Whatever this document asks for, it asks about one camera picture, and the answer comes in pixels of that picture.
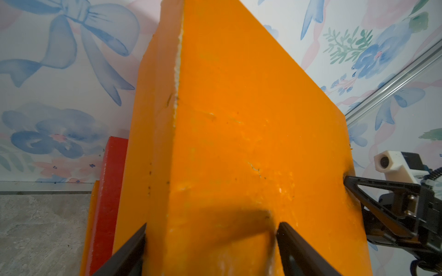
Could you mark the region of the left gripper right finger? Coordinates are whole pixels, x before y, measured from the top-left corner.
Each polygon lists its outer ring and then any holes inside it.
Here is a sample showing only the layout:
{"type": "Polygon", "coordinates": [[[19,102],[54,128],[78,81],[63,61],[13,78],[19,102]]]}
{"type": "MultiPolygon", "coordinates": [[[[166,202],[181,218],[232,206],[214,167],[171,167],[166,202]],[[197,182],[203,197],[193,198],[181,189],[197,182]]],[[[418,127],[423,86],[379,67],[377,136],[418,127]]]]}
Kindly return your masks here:
{"type": "Polygon", "coordinates": [[[281,222],[276,239],[285,276],[340,276],[288,223],[281,222]]]}

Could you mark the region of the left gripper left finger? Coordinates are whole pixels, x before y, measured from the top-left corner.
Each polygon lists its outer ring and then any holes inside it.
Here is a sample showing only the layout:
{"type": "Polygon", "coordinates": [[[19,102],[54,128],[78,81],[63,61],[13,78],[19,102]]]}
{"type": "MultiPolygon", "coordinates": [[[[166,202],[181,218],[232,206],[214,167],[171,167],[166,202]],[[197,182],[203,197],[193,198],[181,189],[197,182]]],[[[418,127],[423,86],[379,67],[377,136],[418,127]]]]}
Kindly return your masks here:
{"type": "Polygon", "coordinates": [[[93,276],[141,276],[146,245],[146,224],[107,260],[93,276]]]}

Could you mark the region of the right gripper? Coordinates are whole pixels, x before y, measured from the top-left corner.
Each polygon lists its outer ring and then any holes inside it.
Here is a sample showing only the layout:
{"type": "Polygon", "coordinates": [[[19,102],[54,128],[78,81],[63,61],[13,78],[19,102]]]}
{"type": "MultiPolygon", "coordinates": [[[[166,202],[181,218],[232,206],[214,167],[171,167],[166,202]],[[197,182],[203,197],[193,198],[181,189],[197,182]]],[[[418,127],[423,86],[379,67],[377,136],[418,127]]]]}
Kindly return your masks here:
{"type": "Polygon", "coordinates": [[[442,264],[442,201],[419,184],[346,176],[344,186],[360,201],[367,240],[407,251],[413,266],[442,264]],[[365,187],[385,191],[375,199],[365,187]]]}

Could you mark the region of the red shoebox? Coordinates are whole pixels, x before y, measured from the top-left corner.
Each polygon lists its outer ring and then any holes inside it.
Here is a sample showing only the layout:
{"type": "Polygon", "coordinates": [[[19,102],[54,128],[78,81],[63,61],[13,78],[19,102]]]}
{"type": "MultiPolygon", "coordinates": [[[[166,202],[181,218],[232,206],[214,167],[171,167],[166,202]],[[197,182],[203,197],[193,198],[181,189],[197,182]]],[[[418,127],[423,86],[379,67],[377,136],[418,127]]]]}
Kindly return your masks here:
{"type": "Polygon", "coordinates": [[[112,136],[108,139],[105,148],[87,262],[87,276],[93,275],[112,256],[127,146],[127,139],[112,136]]]}

